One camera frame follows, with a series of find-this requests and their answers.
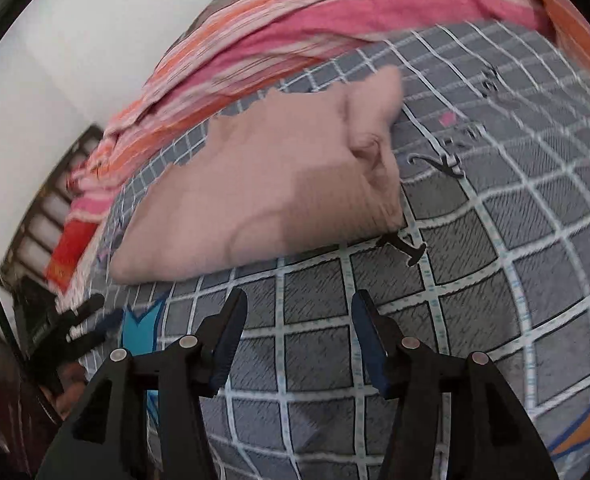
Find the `mattress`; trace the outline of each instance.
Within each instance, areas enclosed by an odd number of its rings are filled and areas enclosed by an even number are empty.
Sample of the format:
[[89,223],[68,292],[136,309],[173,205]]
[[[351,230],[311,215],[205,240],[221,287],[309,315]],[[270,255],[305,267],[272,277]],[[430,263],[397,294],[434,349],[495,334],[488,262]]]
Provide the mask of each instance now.
[[[218,312],[233,286],[246,291],[230,378],[202,399],[226,478],[377,477],[395,402],[364,371],[348,312],[357,288],[439,352],[488,352],[556,468],[578,478],[590,442],[565,452],[559,439],[590,406],[590,76],[534,31],[481,22],[406,32],[274,86],[323,91],[386,64],[404,76],[392,144],[408,224],[399,235],[427,244],[416,266],[390,245],[355,240],[185,282],[115,284],[107,267],[134,209],[167,164],[190,164],[207,142],[206,120],[123,187],[85,294],[106,297],[98,319],[127,305],[143,315],[167,294],[151,335],[161,350]],[[264,95],[218,113],[238,114]],[[84,358],[89,374],[117,344]],[[444,396],[435,478],[448,463],[449,421]],[[152,420],[148,444],[160,463]]]

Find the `black cable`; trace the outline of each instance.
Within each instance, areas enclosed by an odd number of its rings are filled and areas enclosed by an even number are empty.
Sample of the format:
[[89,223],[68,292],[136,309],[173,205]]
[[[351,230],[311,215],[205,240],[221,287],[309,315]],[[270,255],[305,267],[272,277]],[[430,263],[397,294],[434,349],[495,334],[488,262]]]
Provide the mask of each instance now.
[[52,404],[48,402],[48,399],[43,394],[39,385],[31,376],[31,374],[28,373],[28,367],[26,365],[26,360],[24,359],[24,354],[22,354],[22,351],[17,343],[17,339],[15,339],[14,333],[12,333],[12,327],[10,322],[8,321],[8,317],[6,316],[6,311],[4,310],[4,306],[2,305],[2,300],[0,300],[0,328],[2,329],[2,334],[4,335],[4,338],[6,339],[8,346],[11,348],[15,360],[17,361],[17,366],[19,367],[22,379],[31,384],[35,392],[35,396],[37,397],[37,400],[39,401],[41,407],[44,409],[50,420],[57,426],[60,426],[61,418],[59,414],[56,412]]

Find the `wooden headboard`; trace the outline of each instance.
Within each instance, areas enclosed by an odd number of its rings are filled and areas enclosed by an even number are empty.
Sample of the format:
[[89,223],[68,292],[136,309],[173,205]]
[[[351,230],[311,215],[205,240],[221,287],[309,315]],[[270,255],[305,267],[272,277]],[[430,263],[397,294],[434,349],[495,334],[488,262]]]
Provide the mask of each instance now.
[[46,286],[44,270],[64,229],[73,197],[66,190],[66,175],[92,152],[102,130],[90,126],[73,143],[50,172],[12,237],[0,265],[0,285],[8,292],[25,275]]

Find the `wall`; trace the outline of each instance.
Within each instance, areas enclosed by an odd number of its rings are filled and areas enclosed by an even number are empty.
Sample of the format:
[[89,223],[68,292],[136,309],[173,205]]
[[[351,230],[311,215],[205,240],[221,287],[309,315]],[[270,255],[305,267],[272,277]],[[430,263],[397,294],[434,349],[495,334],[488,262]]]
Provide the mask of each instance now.
[[0,261],[74,139],[137,96],[209,2],[33,0],[22,12],[0,43]]

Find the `silver screw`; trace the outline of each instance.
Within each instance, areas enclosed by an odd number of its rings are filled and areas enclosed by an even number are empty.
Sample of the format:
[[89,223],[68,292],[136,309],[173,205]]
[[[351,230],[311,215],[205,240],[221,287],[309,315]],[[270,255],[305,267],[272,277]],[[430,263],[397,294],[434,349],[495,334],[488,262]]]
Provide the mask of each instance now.
[[197,344],[197,338],[193,335],[185,335],[179,339],[179,346],[182,348],[192,348]]
[[484,352],[473,352],[473,361],[478,365],[485,365],[489,359]]
[[409,350],[419,348],[419,340],[416,337],[405,337],[402,339],[402,346]]
[[123,348],[115,348],[112,352],[110,352],[110,360],[118,363],[123,361],[127,355],[128,353]]

